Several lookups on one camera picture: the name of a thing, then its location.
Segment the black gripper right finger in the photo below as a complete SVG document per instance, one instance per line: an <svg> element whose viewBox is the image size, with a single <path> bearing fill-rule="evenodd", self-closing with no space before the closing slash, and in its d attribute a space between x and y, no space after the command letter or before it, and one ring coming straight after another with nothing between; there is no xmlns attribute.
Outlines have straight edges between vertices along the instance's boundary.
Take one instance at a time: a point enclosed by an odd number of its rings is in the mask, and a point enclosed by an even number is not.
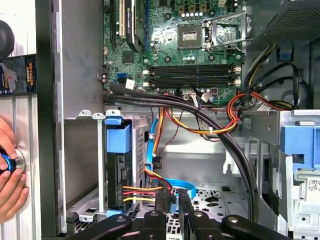
<svg viewBox="0 0 320 240"><path fill-rule="evenodd" d="M195 210L186 190L178 192L178 215L184 240L289 240L288 236L248 220L227 215L221 222Z"/></svg>

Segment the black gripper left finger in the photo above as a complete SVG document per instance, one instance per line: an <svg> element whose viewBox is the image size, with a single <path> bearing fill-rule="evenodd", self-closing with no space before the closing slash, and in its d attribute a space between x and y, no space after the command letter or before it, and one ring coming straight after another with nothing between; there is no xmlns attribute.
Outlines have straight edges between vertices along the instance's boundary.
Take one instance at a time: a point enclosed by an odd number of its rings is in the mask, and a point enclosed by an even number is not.
<svg viewBox="0 0 320 240"><path fill-rule="evenodd" d="M165 240L166 239L167 192L157 191L155 207L140 211L135 220L128 215L115 214L68 240Z"/></svg>

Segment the person's bare hand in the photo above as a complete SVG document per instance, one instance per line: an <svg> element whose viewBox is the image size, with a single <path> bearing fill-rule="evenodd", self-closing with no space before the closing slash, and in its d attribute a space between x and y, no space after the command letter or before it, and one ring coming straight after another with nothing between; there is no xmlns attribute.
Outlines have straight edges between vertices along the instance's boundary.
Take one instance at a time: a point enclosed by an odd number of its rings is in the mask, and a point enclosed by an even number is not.
<svg viewBox="0 0 320 240"><path fill-rule="evenodd" d="M0 148L10 159L17 159L15 134L3 118L0 119ZM0 158L0 223L3 224L14 217L23 207L29 188L25 186L26 175L22 170L9 171L7 161Z"/></svg>

